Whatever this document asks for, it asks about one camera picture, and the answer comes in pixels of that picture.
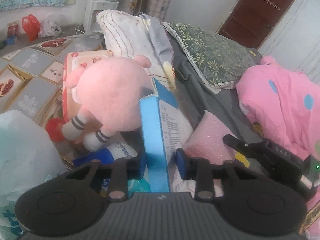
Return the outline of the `blue white wipes pack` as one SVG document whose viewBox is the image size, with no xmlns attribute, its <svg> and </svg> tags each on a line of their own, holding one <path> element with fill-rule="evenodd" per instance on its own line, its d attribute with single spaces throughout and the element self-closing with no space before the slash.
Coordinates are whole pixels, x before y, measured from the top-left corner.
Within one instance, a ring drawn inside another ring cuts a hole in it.
<svg viewBox="0 0 320 240">
<path fill-rule="evenodd" d="M 137 155 L 137 151 L 125 141 L 115 141 L 97 152 L 89 152 L 84 157 L 75 158 L 72 163 L 75 167 L 84 165 L 91 161 L 100 161 L 101 164 L 105 165 L 111 164 L 120 158 L 136 157 Z"/>
</svg>

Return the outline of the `pink sponge pack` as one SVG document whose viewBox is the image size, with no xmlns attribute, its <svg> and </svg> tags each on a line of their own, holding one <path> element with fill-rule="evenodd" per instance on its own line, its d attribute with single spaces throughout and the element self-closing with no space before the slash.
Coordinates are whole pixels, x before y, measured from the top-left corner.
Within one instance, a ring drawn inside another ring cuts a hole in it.
<svg viewBox="0 0 320 240">
<path fill-rule="evenodd" d="M 214 114 L 205 111 L 192 135 L 183 145 L 183 150 L 192 158 L 203 158 L 211 164 L 221 165 L 224 161 L 235 158 L 235 150 L 223 142 L 223 137 L 227 134 L 233 135 Z"/>
</svg>

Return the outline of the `blue glove box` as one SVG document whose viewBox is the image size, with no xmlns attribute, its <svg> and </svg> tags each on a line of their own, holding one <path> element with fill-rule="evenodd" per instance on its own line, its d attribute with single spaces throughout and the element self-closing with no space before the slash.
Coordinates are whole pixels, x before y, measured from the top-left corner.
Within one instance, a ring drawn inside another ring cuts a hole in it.
<svg viewBox="0 0 320 240">
<path fill-rule="evenodd" d="M 182 192 L 182 180 L 175 161 L 181 147 L 178 104 L 173 94 L 155 78 L 154 93 L 140 99 L 140 115 L 152 192 Z"/>
</svg>

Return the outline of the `pink polka dot blanket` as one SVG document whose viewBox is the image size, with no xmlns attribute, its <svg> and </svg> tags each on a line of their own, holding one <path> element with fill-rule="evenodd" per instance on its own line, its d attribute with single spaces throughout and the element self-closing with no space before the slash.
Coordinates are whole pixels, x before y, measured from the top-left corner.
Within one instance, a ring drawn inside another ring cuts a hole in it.
<svg viewBox="0 0 320 240">
<path fill-rule="evenodd" d="M 264 137 L 302 159 L 319 158 L 319 86 L 265 56 L 235 86 L 239 107 Z"/>
</svg>

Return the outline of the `dark grey cloth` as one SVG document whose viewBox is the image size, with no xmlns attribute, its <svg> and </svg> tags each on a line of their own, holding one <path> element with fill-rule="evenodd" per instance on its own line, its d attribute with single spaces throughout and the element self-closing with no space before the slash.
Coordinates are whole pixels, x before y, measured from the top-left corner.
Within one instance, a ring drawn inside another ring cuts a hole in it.
<svg viewBox="0 0 320 240">
<path fill-rule="evenodd" d="M 182 104 L 192 128 L 201 121 L 204 112 L 214 114 L 240 140 L 252 143 L 262 138 L 252 128 L 250 121 L 239 107 L 235 89 L 221 90 L 214 94 L 202 82 L 178 42 L 168 34 L 173 48 L 173 68 L 177 87 L 177 99 Z"/>
</svg>

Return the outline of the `pink plush pig toy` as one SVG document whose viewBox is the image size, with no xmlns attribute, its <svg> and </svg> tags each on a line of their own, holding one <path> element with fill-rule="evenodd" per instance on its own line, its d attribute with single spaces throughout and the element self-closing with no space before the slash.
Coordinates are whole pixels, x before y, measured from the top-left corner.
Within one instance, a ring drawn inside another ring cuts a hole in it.
<svg viewBox="0 0 320 240">
<path fill-rule="evenodd" d="M 146 70 L 151 61 L 144 55 L 133 59 L 111 57 L 100 60 L 87 70 L 93 77 L 90 86 L 80 91 L 81 108 L 62 127 L 67 140 L 82 137 L 84 147 L 97 151 L 118 132 L 131 132 L 142 125 L 140 99 L 153 93 L 153 84 Z"/>
</svg>

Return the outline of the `green floral pillow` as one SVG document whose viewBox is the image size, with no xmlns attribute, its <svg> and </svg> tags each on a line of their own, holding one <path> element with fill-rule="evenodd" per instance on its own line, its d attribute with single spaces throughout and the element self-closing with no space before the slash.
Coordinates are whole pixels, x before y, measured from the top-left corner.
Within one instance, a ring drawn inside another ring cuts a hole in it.
<svg viewBox="0 0 320 240">
<path fill-rule="evenodd" d="M 222 35 L 206 32 L 191 24 L 162 24 L 214 94 L 234 88 L 243 73 L 255 65 L 247 48 Z"/>
</svg>

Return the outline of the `white plastic bag blue print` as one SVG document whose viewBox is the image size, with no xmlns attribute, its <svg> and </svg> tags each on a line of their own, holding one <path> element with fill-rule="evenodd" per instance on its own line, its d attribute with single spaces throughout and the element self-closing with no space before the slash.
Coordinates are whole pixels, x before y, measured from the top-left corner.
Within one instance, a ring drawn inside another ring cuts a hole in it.
<svg viewBox="0 0 320 240">
<path fill-rule="evenodd" d="M 1 114 L 1 239 L 17 239 L 17 199 L 66 172 L 48 133 L 20 111 Z"/>
</svg>

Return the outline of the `red wet wipes pack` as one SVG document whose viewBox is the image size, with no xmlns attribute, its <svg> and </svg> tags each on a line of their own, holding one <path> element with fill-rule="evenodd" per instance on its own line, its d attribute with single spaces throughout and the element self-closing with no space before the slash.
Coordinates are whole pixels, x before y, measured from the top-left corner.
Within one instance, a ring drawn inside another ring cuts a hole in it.
<svg viewBox="0 0 320 240">
<path fill-rule="evenodd" d="M 78 97 L 77 85 L 80 91 L 90 86 L 93 77 L 86 78 L 87 70 L 100 60 L 113 57 L 111 50 L 95 50 L 67 53 L 63 71 L 62 115 L 65 122 L 77 115 L 81 108 L 82 96 Z"/>
</svg>

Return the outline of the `patterned sofa cover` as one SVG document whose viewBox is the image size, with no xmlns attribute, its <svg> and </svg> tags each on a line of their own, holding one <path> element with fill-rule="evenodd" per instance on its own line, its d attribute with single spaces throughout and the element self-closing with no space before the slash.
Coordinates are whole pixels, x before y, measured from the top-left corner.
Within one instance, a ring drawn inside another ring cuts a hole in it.
<svg viewBox="0 0 320 240">
<path fill-rule="evenodd" d="M 56 37 L 1 56 L 1 112 L 18 110 L 45 129 L 67 168 L 72 168 L 79 146 L 61 133 L 63 74 L 68 54 L 102 50 L 102 35 Z"/>
</svg>

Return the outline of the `white embroidered pillow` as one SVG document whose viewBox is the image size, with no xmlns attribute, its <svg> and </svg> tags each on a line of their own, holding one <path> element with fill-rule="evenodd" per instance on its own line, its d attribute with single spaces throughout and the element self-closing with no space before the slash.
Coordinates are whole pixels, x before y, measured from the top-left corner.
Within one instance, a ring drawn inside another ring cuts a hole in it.
<svg viewBox="0 0 320 240">
<path fill-rule="evenodd" d="M 151 61 L 151 67 L 146 70 L 148 75 L 167 89 L 176 89 L 173 48 L 159 19 L 107 9 L 97 15 L 97 23 L 104 33 L 106 48 L 114 56 L 131 59 L 137 55 L 148 57 Z"/>
</svg>

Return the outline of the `brown wooden door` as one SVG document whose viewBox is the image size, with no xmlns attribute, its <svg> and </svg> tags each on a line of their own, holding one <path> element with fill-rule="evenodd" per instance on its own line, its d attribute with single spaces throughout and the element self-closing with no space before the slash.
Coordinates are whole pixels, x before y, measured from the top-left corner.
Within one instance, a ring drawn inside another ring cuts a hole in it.
<svg viewBox="0 0 320 240">
<path fill-rule="evenodd" d="M 259 48 L 294 0 L 239 0 L 219 34 L 247 48 Z"/>
</svg>

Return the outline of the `white water dispenser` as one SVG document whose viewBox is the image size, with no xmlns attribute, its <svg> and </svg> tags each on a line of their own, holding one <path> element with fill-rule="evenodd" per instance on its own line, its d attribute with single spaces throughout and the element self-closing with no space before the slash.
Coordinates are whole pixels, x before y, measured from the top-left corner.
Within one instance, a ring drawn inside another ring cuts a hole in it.
<svg viewBox="0 0 320 240">
<path fill-rule="evenodd" d="M 116 10 L 119 0 L 87 0 L 83 28 L 85 33 L 101 32 L 97 15 L 107 9 Z"/>
</svg>

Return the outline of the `white plastic bag on floor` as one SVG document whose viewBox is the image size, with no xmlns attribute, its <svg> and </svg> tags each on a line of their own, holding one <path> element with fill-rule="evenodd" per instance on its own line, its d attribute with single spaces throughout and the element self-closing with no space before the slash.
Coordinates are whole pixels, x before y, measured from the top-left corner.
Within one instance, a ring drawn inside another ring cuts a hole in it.
<svg viewBox="0 0 320 240">
<path fill-rule="evenodd" d="M 62 33 L 61 24 L 65 23 L 63 14 L 50 14 L 46 16 L 40 23 L 39 38 L 56 37 Z"/>
</svg>

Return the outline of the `red plastic bag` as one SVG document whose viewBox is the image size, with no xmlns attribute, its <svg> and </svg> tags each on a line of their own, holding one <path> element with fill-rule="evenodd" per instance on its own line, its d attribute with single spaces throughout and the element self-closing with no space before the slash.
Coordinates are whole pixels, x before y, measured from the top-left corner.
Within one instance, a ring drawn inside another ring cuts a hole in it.
<svg viewBox="0 0 320 240">
<path fill-rule="evenodd" d="M 28 36 L 29 41 L 33 42 L 38 38 L 40 22 L 33 14 L 29 14 L 22 18 L 22 29 Z"/>
</svg>

